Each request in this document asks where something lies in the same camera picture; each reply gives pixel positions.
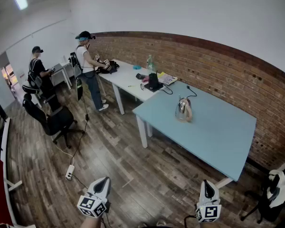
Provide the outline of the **green plastic bottle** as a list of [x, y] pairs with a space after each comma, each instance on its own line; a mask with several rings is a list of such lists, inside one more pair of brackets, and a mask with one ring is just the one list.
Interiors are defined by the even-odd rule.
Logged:
[[148, 56], [147, 59], [147, 69], [149, 70], [149, 73], [155, 73], [156, 72], [156, 68], [153, 62], [153, 57], [152, 55]]

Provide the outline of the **yellow edged book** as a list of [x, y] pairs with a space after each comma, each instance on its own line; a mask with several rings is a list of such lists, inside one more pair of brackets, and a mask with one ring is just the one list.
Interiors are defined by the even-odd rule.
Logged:
[[159, 82], [165, 86], [169, 86], [178, 80], [176, 76], [171, 76], [164, 72], [161, 72], [160, 74], [158, 73], [157, 77], [158, 77]]

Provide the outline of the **small white desk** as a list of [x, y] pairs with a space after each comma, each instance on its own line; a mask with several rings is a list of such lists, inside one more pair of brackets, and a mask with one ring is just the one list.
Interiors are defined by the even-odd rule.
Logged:
[[69, 65], [71, 65], [69, 62], [64, 62], [64, 63], [62, 62], [62, 63], [56, 64], [54, 66], [55, 71], [52, 74], [52, 76], [55, 76], [58, 73], [62, 73], [63, 78], [64, 78], [64, 82], [67, 84], [68, 89], [71, 90], [72, 83], [70, 81], [70, 77], [68, 76], [68, 73], [66, 70], [66, 67]]

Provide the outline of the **white power strip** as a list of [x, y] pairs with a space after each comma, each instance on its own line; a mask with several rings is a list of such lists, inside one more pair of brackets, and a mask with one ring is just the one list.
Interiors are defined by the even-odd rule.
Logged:
[[68, 181], [72, 180], [74, 169], [75, 169], [74, 165], [70, 164], [65, 175]]

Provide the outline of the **black bag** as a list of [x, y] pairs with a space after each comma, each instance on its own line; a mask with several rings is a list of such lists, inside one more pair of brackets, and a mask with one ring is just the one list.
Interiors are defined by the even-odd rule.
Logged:
[[99, 63], [105, 65], [105, 67], [98, 67], [95, 71], [96, 74], [112, 74], [117, 72], [117, 69], [120, 67], [115, 61], [103, 61]]

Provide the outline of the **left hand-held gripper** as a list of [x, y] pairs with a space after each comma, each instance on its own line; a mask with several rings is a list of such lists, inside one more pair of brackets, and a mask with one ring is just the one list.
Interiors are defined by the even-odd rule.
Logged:
[[108, 213], [110, 202], [108, 195], [111, 190], [111, 179], [109, 177], [99, 178], [93, 181], [88, 191], [81, 195], [77, 203], [80, 212], [90, 218], [98, 218]]

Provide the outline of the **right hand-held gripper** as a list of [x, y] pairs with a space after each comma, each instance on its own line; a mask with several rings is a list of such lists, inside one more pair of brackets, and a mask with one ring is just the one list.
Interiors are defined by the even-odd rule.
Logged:
[[203, 180], [200, 187], [199, 203], [196, 209], [198, 222], [211, 223], [216, 221], [220, 217], [221, 207], [219, 189], [212, 182]]

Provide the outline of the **white cloth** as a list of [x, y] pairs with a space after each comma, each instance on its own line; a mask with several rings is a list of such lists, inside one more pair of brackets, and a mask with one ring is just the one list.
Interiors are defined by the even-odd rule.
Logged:
[[285, 202], [285, 174], [283, 171], [272, 170], [269, 172], [269, 187], [266, 190], [266, 196], [269, 201], [269, 207], [272, 209]]

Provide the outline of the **white metal frame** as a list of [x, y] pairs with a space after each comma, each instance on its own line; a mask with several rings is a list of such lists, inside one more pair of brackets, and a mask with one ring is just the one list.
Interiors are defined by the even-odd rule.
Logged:
[[9, 185], [8, 185], [8, 182], [6, 182], [6, 180], [8, 179], [7, 178], [7, 145], [8, 145], [9, 127], [10, 127], [10, 118], [8, 117], [3, 127], [0, 160], [3, 162], [3, 185], [4, 185], [5, 199], [7, 202], [9, 215], [12, 221], [11, 227], [19, 228], [20, 226], [16, 222], [15, 215], [14, 215], [11, 202], [10, 202]]

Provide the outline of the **black office chair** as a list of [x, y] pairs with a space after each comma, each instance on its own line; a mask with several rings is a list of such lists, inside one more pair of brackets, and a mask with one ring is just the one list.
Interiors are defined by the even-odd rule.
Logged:
[[74, 119], [71, 111], [66, 106], [60, 106], [51, 115], [45, 114], [44, 111], [39, 109], [33, 102], [31, 94], [26, 93], [22, 102], [22, 106], [26, 112], [36, 119], [41, 125], [46, 135], [53, 137], [57, 135], [52, 142], [57, 144], [57, 140], [60, 137], [64, 137], [65, 145], [67, 148], [71, 148], [68, 143], [68, 133], [82, 133], [85, 131], [81, 129], [73, 129], [71, 126], [77, 123]]

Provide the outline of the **person's left forearm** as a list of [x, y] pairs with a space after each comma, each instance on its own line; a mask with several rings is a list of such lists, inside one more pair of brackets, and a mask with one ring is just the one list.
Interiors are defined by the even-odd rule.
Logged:
[[102, 218], [86, 218], [80, 228], [101, 228]]

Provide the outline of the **light blue table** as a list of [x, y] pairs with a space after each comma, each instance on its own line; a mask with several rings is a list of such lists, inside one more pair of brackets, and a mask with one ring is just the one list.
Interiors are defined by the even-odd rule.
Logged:
[[[219, 188], [238, 181], [248, 157], [256, 118], [245, 111], [197, 88], [191, 91], [183, 82], [171, 85], [171, 95], [160, 91], [133, 110], [139, 125], [142, 145], [148, 146], [144, 124], [160, 131], [226, 177]], [[193, 119], [177, 120], [179, 96], [190, 97]]]

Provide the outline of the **silver electric kettle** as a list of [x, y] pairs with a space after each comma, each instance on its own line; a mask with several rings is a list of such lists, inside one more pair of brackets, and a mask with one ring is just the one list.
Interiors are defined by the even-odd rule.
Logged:
[[193, 119], [191, 102], [186, 97], [179, 95], [179, 101], [175, 109], [175, 117], [180, 122], [190, 123]]

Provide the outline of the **long white table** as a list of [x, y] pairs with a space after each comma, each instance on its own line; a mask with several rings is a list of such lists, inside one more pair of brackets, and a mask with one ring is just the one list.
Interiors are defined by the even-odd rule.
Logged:
[[115, 61], [120, 66], [117, 69], [117, 72], [112, 74], [99, 74], [99, 77], [101, 79], [109, 81], [112, 84], [115, 98], [117, 100], [121, 114], [124, 114], [124, 107], [120, 96], [120, 89], [124, 90], [125, 92], [134, 96], [135, 99], [138, 99], [142, 102], [148, 100], [150, 97], [158, 93], [158, 91], [151, 92], [148, 89], [142, 90], [140, 84], [145, 85], [146, 83], [143, 83], [141, 80], [136, 78], [136, 75], [138, 73], [142, 75], [149, 75], [148, 69], [142, 67], [140, 70], [134, 70], [133, 65], [131, 64], [119, 61], [117, 59], [113, 59], [113, 61]]

